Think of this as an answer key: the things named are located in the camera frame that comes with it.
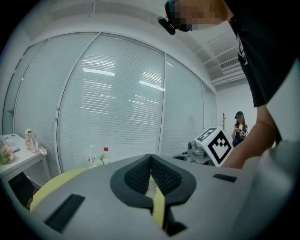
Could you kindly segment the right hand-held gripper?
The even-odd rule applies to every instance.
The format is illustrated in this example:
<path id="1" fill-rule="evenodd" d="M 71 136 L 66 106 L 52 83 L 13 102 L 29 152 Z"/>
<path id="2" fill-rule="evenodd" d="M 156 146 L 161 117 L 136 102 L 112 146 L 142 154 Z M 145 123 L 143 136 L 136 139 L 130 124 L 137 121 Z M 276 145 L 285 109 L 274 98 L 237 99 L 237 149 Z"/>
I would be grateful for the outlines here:
<path id="1" fill-rule="evenodd" d="M 187 161 L 188 154 L 199 164 L 211 162 L 221 167 L 233 150 L 233 146 L 220 127 L 210 127 L 187 144 L 187 152 L 174 155 L 174 159 Z"/>

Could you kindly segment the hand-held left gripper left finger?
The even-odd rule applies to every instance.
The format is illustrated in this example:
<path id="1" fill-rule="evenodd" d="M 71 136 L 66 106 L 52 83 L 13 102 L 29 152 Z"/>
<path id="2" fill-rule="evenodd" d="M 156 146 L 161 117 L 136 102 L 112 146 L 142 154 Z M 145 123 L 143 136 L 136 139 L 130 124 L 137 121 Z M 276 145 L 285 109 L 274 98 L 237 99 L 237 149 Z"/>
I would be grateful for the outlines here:
<path id="1" fill-rule="evenodd" d="M 84 197 L 62 234 L 67 240 L 166 240 L 147 209 L 124 204 L 112 192 L 110 179 L 115 171 L 138 160 L 135 156 L 88 169 L 50 193 L 32 214 L 46 221 L 71 194 Z"/>

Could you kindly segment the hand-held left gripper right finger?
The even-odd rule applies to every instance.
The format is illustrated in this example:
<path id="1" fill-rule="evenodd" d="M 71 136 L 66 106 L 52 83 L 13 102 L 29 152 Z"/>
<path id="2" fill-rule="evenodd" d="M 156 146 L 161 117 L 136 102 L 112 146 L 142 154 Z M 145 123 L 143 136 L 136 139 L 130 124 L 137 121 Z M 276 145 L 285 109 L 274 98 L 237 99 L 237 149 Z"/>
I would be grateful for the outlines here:
<path id="1" fill-rule="evenodd" d="M 250 190 L 255 162 L 242 169 L 199 165 L 159 155 L 152 168 L 174 176 L 165 194 L 168 238 L 232 238 Z"/>

